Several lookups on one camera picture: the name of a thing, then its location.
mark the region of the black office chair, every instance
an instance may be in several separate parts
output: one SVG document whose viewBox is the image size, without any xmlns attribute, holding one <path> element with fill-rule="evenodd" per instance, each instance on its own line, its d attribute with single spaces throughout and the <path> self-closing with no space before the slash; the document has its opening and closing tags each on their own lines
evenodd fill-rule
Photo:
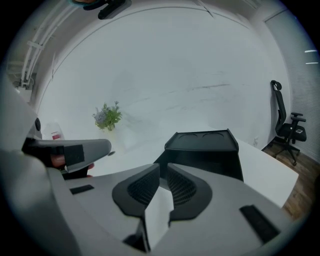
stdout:
<svg viewBox="0 0 320 256">
<path fill-rule="evenodd" d="M 293 115 L 291 116 L 292 123 L 284 123 L 286 120 L 287 114 L 286 114 L 284 100 L 282 98 L 282 93 L 280 91 L 282 89 L 282 85 L 281 83 L 275 80 L 272 80 L 271 86 L 275 93 L 276 101 L 279 107 L 278 109 L 279 116 L 275 126 L 275 132 L 279 137 L 284 137 L 284 140 L 285 140 L 284 143 L 278 142 L 278 141 L 272 142 L 272 144 L 277 144 L 283 147 L 283 149 L 280 152 L 276 153 L 273 157 L 276 158 L 277 155 L 280 154 L 282 151 L 288 151 L 294 160 L 293 166 L 296 166 L 297 161 L 293 151 L 297 151 L 297 156 L 298 156 L 300 153 L 300 150 L 290 145 L 290 141 L 292 141 L 292 144 L 295 144 L 296 140 L 300 142 L 305 142 L 307 140 L 307 134 L 306 134 L 305 128 L 298 125 L 299 121 L 305 122 L 306 119 L 302 117 L 298 117 L 298 116 L 303 116 L 303 114 L 292 112 L 291 113 L 291 115 Z"/>
</svg>

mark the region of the black box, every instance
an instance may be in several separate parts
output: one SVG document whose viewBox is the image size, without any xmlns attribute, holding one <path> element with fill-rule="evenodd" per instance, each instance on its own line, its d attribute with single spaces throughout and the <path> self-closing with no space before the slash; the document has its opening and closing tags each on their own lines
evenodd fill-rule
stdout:
<svg viewBox="0 0 320 256">
<path fill-rule="evenodd" d="M 167 179 L 167 164 L 179 164 L 244 181 L 238 156 L 239 145 L 227 130 L 176 132 L 155 161 Z"/>
</svg>

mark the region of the gray armrest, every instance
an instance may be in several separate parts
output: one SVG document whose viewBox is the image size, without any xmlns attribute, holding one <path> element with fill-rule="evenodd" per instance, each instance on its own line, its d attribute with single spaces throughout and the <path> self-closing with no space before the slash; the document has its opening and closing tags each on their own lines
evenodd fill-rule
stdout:
<svg viewBox="0 0 320 256">
<path fill-rule="evenodd" d="M 291 115 L 294 115 L 295 117 L 297 117 L 297 116 L 303 116 L 304 114 L 300 114 L 297 112 L 291 112 Z"/>
<path fill-rule="evenodd" d="M 293 121 L 300 121 L 300 122 L 305 122 L 306 119 L 305 118 L 302 118 L 302 117 L 295 117 L 295 116 L 291 116 L 291 120 Z"/>
</svg>

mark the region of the red object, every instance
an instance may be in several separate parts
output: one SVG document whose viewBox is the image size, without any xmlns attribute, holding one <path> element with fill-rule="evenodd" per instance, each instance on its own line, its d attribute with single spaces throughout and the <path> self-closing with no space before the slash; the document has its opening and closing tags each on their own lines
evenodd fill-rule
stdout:
<svg viewBox="0 0 320 256">
<path fill-rule="evenodd" d="M 52 139 L 54 139 L 54 140 L 57 140 L 57 139 L 59 139 L 60 138 L 60 134 L 57 134 L 57 135 L 53 135 L 52 136 Z"/>
</svg>

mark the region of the chair headrest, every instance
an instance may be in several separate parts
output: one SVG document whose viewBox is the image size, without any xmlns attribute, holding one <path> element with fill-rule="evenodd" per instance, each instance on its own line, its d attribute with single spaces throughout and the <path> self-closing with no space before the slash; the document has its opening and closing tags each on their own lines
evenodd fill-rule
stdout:
<svg viewBox="0 0 320 256">
<path fill-rule="evenodd" d="M 276 87 L 276 89 L 278 91 L 280 91 L 282 89 L 281 83 L 277 82 L 276 80 L 272 80 L 270 83 L 271 83 L 273 89 L 275 89 L 274 86 Z"/>
</svg>

